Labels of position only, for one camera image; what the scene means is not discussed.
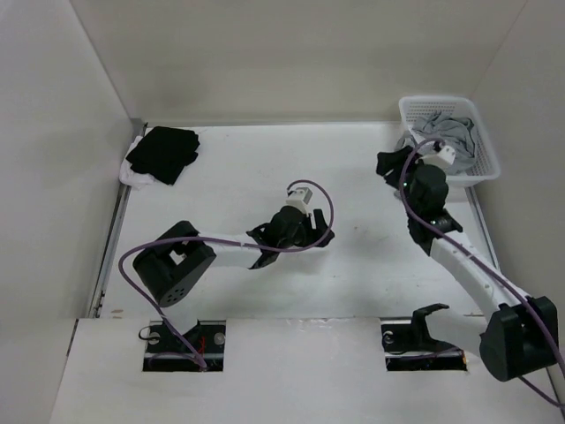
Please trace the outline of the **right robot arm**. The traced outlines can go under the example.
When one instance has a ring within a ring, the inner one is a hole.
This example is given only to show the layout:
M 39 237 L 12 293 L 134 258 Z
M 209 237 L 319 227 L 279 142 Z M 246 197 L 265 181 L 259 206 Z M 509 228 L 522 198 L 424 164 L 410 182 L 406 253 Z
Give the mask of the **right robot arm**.
M 488 264 L 447 211 L 444 170 L 454 157 L 454 151 L 439 141 L 430 155 L 410 146 L 377 155 L 376 172 L 397 190 L 412 240 L 461 285 L 482 314 L 475 319 L 440 303 L 421 307 L 412 314 L 411 342 L 423 351 L 450 345 L 470 352 L 496 380 L 518 379 L 562 409 L 562 403 L 526 379 L 542 368 L 564 366 L 557 308 L 545 296 L 532 297 Z

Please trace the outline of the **grey tank top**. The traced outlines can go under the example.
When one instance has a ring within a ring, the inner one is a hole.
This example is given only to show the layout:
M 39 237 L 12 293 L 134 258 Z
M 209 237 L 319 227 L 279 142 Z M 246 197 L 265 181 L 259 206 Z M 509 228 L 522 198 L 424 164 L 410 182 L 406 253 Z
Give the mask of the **grey tank top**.
M 424 139 L 442 138 L 446 145 L 455 150 L 456 157 L 447 168 L 448 175 L 465 172 L 475 164 L 478 133 L 470 118 L 451 117 L 446 111 L 435 111 L 427 116 L 417 117 L 412 130 Z

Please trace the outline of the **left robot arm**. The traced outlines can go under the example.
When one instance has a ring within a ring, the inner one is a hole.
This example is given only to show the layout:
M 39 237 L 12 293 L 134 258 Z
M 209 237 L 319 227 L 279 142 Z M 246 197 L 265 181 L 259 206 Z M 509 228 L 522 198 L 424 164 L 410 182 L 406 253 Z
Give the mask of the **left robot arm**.
M 282 250 L 323 248 L 335 237 L 321 209 L 312 213 L 284 206 L 271 220 L 244 234 L 219 237 L 198 231 L 180 221 L 162 234 L 159 246 L 143 249 L 133 268 L 158 307 L 173 307 L 213 268 L 263 269 L 273 264 Z

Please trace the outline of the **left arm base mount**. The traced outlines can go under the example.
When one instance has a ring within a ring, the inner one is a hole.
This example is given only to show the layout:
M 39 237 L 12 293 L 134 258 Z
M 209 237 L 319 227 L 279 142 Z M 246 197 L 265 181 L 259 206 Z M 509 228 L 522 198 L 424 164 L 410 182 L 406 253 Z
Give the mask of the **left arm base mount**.
M 226 321 L 197 321 L 184 334 L 192 347 L 207 364 L 206 371 L 222 372 L 226 346 Z M 162 322 L 150 322 L 139 330 L 138 339 L 145 343 L 144 372 L 202 371 L 192 360 L 192 351 Z

